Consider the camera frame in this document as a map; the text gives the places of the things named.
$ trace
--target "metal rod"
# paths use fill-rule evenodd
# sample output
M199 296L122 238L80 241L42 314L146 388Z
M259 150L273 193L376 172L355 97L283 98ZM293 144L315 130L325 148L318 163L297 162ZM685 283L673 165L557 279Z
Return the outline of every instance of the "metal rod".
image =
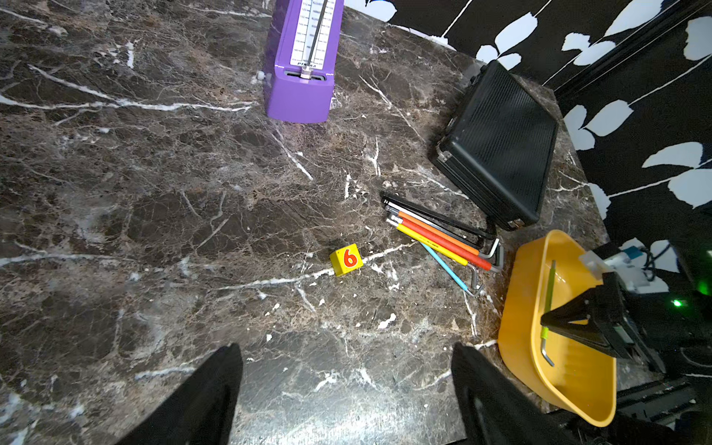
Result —
M556 281L556 260L551 261L551 269L549 270L549 281L546 287L546 299L544 300L544 314L551 310L551 300L554 296L554 282ZM546 353L546 340L549 338L549 328L547 326L542 326L541 328L541 355L544 356L544 360L551 366L554 366L554 362L551 360L549 355Z
M489 263L489 262L486 261L486 260L481 260L481 261L482 261L482 264L477 264L477 265L474 265L474 264L468 262L467 259L465 259L465 258L463 258L462 256L458 255L457 253L454 253L454 252L451 251L449 248L445 248L445 247L441 246L440 244L438 244L437 242L433 241L433 239L430 238L430 235L433 235L431 232L427 232L427 233L430 234L430 235L419 234L419 233L417 233L416 231L414 231L413 229L404 226L404 225L403 225L403 218L401 218L401 217L399 217L399 216L397 216L397 215L394 215L393 213L391 213L391 214L388 216L388 219L386 219L386 221L387 221L388 223L390 223L391 225L393 225L393 227L398 228L398 230L402 231L403 233L405 233L406 235L410 236L411 238L413 238L413 239L415 239L415 240L417 240L417 241L420 241L420 242L423 243L423 244L427 244L424 240L427 240L428 243L434 244L434 246L431 246L432 248L434 248L436 251L442 253L443 255L447 256L448 258L450 258L450 259L452 259L452 260L455 260L456 262L462 264L463 266L470 266L470 267L472 267L472 268L474 268L474 267L479 267L479 268L482 268L483 270L490 271L490 272L496 272L496 273L501 273L501 271L502 271L502 267L501 267L501 266L495 266L494 264Z
M489 254L485 255L484 253L480 252L482 254L478 256L481 256L482 258L492 258L492 255L494 255L495 251L497 250L497 244L499 244L499 238L495 239L494 243L492 243L492 249L490 250Z
M314 51L316 49L316 46L319 44L319 33L321 32L321 25L324 23L324 14L326 13L326 5L329 2L329 0L322 0L322 5L321 5L321 13L319 14L319 21L316 22L316 32L314 33L314 41L312 42L312 47L309 50L309 58L307 59L307 65L305 68L308 69L308 75L309 78L311 78L311 72L312 72L312 58L314 57Z
M472 266L471 264L467 265L469 268L472 269L472 278L470 279L470 288L474 291L478 291L480 289L480 275L477 272L477 268L475 266Z
M449 226L456 227L460 230L464 230L465 232L477 236L479 238L494 239L497 237L495 234L490 234L482 229L477 229L476 227L472 227L469 224L457 221L436 211L428 209L427 207L423 207L421 205L415 204L414 202L407 201L401 197L389 193L383 193L382 201L384 202L384 204L395 203L400 206L406 207L409 210L416 211L423 216L436 219L437 221L448 224Z
M388 210L390 213L394 214L395 216L398 216L398 212L402 211L406 215L412 216L413 218L417 219L418 221L428 224L433 229L440 230L442 233L446 234L447 236L451 236L451 237L455 238L456 240L460 241L461 243L466 244L466 245L470 246L471 248L475 248L475 249L477 249L477 251L479 251L479 248L477 246L475 246L474 244L472 244L470 241L466 240L462 236L459 236L458 234L454 234L453 232L445 229L444 227L439 226L438 224L435 224L433 221L430 221L429 219L426 219L423 216L418 215L414 211L405 209L404 207L402 207L398 204L394 204L393 202L390 202L390 201L386 203L386 210Z
M423 244L423 247L425 248L425 250L428 251L428 253L430 253L433 258L435 258L435 261L438 262L438 264L447 272L447 274L450 275L453 280L455 280L455 283L457 283L457 285L460 286L462 290L467 292L467 295L474 297L472 292L470 292L470 290L467 288L467 285L460 279L460 277L455 274L455 272L453 272L452 269L450 269L447 264L445 264L445 261L443 261L443 259L440 258L430 246L428 246L427 244Z

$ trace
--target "green led light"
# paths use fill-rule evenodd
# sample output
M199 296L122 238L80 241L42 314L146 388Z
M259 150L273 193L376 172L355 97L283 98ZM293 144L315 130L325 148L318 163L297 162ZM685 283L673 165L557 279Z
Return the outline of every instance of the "green led light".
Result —
M700 281L697 285L697 290L699 290L703 295L710 295L710 287L706 281Z

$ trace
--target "black and white wallpaper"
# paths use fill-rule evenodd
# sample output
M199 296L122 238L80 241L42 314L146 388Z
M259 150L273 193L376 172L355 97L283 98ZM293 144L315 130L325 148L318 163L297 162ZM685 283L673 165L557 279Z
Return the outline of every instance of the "black and white wallpaper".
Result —
M712 236L712 5L580 91L564 121L613 241ZM656 267L678 272L672 251Z
M345 0L431 41L556 89L685 0Z

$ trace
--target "purple metronome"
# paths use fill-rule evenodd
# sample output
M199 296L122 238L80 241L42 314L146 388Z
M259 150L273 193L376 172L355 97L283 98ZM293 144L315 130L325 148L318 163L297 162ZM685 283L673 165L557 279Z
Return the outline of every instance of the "purple metronome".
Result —
M300 124L325 122L344 0L277 0L265 51L267 116Z

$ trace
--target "white leaf pattern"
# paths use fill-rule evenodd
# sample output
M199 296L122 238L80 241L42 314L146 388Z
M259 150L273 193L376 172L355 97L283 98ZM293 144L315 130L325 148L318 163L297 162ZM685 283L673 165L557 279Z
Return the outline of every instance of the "white leaf pattern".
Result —
M712 170L694 169L680 173L670 180L668 188L680 201L692 208L712 201Z
M528 12L516 19L512 23L505 26L499 34L494 38L494 43L497 45L499 53L505 53L510 48L520 43L525 38L529 37L536 29L538 20Z
M415 36L418 36L418 37L422 37L422 38L424 38L424 39L426 39L426 40L430 40L431 42L437 43L438 45L441 45L441 46L444 46L444 47L447 48L447 49L451 49L451 50L453 50L453 51L457 51L455 48L452 47L452 45L450 45L450 44L448 43L448 39L445 38L445 37L442 37L442 36L429 36L428 34L425 34L425 33L422 33L422 32L420 32L420 31L418 31L417 29L407 28L406 26L393 25L393 27L398 28L398 29L402 29L403 31L409 32L409 33L414 34Z
M564 37L564 44L561 46L561 51L571 51L572 49L577 49L580 51L588 48L591 43L589 40L591 36L581 33L569 33Z
M697 168L702 162L702 144L699 142L684 142L671 145L650 155L643 162L643 168L654 165L683 165Z
M519 65L519 63L522 61L522 56L520 56L517 53L512 53L512 54L507 54L506 56L502 56L497 59L499 63L502 64L504 68L507 68L508 70L514 68L515 66Z
M591 132L581 128L584 120L586 108L583 105L576 105L564 116L564 124L576 151L590 150L596 145L596 139Z
M603 41L599 43L595 43L585 50L581 51L581 54L576 57L574 60L574 65L577 66L587 66L590 65L591 63L594 63L601 57L605 56L608 54L613 48L616 47L616 44L613 42L609 41Z
M599 136L609 135L620 127L632 112L633 109L624 100L614 100L603 107L586 125L586 128Z
M633 0L623 8L611 26L606 30L604 37L618 34L627 29L636 28L654 18L660 12L663 0Z
M604 192L598 184L589 182L588 187L591 188L593 200L596 201L596 206L598 207L598 212L601 214L601 219L606 219L606 216L608 215L608 206L611 205L611 199L606 196L606 192Z
M475 56L477 60L482 61L484 63L490 63L497 57L499 57L499 53L497 52L497 49L492 45L480 46L480 49L477 51L477 55Z
M367 16L375 17L381 21L389 21L397 11L393 3L385 0L369 1L368 4L365 0L345 0L344 6L361 11Z
M578 130L583 127L583 122L586 120L586 107L583 105L576 105L572 108L566 116L564 116L564 123L569 132L573 130Z
M683 54L698 61L712 54L712 17L704 16L687 22L687 46Z

